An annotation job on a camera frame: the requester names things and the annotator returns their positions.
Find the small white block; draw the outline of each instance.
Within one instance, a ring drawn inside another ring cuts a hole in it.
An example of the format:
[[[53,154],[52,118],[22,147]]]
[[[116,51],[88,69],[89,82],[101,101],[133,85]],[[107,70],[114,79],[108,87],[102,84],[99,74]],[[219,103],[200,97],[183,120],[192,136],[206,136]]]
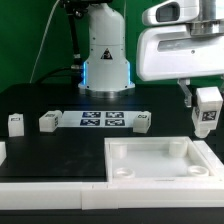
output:
[[[217,127],[223,99],[217,87],[197,89],[197,99],[198,106],[192,111],[195,135],[205,138]]]
[[[48,111],[39,119],[40,132],[54,132],[61,118],[61,111]]]
[[[5,142],[0,142],[0,166],[6,159],[6,149],[5,149]]]
[[[9,137],[24,136],[24,121],[22,114],[9,115]]]
[[[148,111],[140,112],[133,122],[133,132],[147,133],[151,125],[151,113]]]

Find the green wall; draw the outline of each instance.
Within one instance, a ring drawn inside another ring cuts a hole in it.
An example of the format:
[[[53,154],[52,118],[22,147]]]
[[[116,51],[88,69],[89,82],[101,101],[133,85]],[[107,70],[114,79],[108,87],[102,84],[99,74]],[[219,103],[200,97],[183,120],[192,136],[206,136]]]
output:
[[[49,13],[56,0],[1,0],[0,5],[0,91],[17,83],[28,83],[39,50]],[[114,0],[112,8],[124,12],[125,0]],[[142,12],[160,0],[126,0],[126,52],[132,65],[132,80],[143,84],[135,74],[137,40],[145,29]],[[76,22],[79,44],[84,59],[88,57],[88,17]],[[64,9],[57,8],[38,63],[35,78],[46,72],[72,64],[69,26]],[[194,79],[201,85],[218,85],[219,77]],[[174,81],[157,83],[176,83]]]

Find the white rectangular block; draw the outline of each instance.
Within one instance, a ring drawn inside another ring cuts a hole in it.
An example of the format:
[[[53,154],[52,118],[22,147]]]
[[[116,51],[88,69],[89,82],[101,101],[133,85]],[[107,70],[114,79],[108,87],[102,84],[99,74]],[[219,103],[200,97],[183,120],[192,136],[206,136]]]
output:
[[[40,132],[54,132],[61,118],[61,111],[48,111],[39,119]]]
[[[24,136],[24,120],[22,114],[9,115],[9,137]]]
[[[0,166],[6,159],[5,142],[0,142]]]

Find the black platform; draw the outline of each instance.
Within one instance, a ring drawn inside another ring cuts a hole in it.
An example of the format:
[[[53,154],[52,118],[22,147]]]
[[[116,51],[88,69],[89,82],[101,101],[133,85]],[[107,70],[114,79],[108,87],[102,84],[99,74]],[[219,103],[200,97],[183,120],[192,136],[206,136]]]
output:
[[[2,183],[104,182],[107,180],[106,137],[189,136],[192,140],[197,139],[191,119],[192,109],[185,107],[184,95],[178,86],[137,86],[132,96],[105,100],[79,95],[70,85],[22,84],[0,94],[0,108],[0,141],[6,141],[7,146],[7,160],[0,167]],[[133,133],[132,128],[58,128],[53,134],[40,133],[39,118],[50,110],[150,111],[152,125],[147,134]],[[14,113],[24,116],[24,137],[8,138],[8,115]],[[223,119],[224,111],[217,130],[204,139],[221,160],[224,160]],[[32,217],[34,223],[182,224],[203,221],[217,224],[224,222],[224,209],[0,211],[1,224],[28,223]]]

